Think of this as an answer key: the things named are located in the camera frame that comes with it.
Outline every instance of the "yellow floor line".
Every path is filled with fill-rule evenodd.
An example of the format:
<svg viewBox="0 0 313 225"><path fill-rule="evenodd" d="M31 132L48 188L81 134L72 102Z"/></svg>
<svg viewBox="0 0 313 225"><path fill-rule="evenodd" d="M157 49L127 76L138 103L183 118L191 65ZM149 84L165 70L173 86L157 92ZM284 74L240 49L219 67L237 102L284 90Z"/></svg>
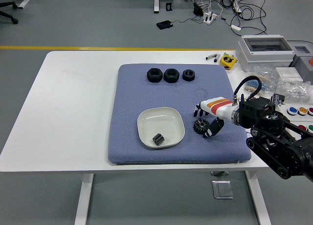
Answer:
<svg viewBox="0 0 313 225"><path fill-rule="evenodd" d="M197 51L197 50L232 50L232 49L203 49L203 48L158 48L158 47L97 47L97 46L23 46L0 45L0 49L7 50L158 50L158 51Z"/></svg>

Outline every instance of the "pen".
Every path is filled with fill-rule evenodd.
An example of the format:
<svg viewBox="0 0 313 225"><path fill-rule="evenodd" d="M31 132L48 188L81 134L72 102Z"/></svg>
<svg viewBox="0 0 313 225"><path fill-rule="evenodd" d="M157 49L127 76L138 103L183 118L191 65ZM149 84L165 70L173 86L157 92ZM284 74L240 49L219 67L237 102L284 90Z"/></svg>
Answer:
<svg viewBox="0 0 313 225"><path fill-rule="evenodd" d="M217 56L216 56L215 59L214 59L214 62L215 62L215 63L218 61L218 59L219 59L220 56L221 56L221 54L217 54Z"/></svg>
<svg viewBox="0 0 313 225"><path fill-rule="evenodd" d="M210 59L213 59L217 56L218 54L213 54L213 55L209 55L206 57L206 60L210 60Z"/></svg>

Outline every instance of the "chair leg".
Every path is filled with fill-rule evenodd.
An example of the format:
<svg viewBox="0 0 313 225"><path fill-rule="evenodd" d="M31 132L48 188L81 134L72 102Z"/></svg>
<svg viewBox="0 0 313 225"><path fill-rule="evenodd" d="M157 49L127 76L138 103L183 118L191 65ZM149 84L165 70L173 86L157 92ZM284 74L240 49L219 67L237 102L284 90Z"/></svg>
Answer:
<svg viewBox="0 0 313 225"><path fill-rule="evenodd" d="M12 5L14 9L18 8L18 6L13 1L0 3L0 7L10 6L10 5ZM11 15L3 12L3 11L0 11L0 16L10 18L13 24L17 24L19 22L17 19L13 18L13 16L11 16Z"/></svg>
<svg viewBox="0 0 313 225"><path fill-rule="evenodd" d="M10 18L11 20L14 19L13 16L9 15L9 14L6 14L5 12L3 11L0 11L0 16L4 16L4 17L7 17L7 18Z"/></svg>
<svg viewBox="0 0 313 225"><path fill-rule="evenodd" d="M17 9L18 6L15 4L15 2L13 1L9 1L9 2L1 2L0 3L0 7L5 7L5 6L10 6L12 5L14 9Z"/></svg>

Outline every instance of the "gray electrical box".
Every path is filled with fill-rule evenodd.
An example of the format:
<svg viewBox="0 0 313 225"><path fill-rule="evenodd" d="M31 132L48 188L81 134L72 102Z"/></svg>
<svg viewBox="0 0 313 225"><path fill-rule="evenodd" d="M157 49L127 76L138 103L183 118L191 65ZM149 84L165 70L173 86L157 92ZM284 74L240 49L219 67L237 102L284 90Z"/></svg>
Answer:
<svg viewBox="0 0 313 225"><path fill-rule="evenodd" d="M294 51L281 35L243 35L236 56L243 71L251 71L258 67L288 67Z"/></svg>
<svg viewBox="0 0 313 225"><path fill-rule="evenodd" d="M313 49L306 42L289 42L289 44L295 52L290 66L295 67L304 82L313 83L313 66L309 63L313 57Z"/></svg>
<svg viewBox="0 0 313 225"><path fill-rule="evenodd" d="M303 82L311 82L313 84L313 66L309 63L311 58L309 56L299 57L294 67L300 74Z"/></svg>

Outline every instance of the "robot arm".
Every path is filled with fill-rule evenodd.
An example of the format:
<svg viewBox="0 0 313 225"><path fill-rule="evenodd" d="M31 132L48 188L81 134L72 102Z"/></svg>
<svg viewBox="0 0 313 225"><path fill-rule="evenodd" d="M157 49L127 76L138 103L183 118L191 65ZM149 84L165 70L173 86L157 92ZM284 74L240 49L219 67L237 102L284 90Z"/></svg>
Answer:
<svg viewBox="0 0 313 225"><path fill-rule="evenodd" d="M196 105L194 116L200 110L200 116L205 112L217 117L203 137L216 135L223 127L224 119L251 128L252 137L246 140L247 146L281 178L304 175L313 182L313 134L290 123L275 110L270 100L252 97L245 100L242 95L238 104L235 96L233 101L218 97ZM301 139L295 140L286 129L300 134Z"/></svg>

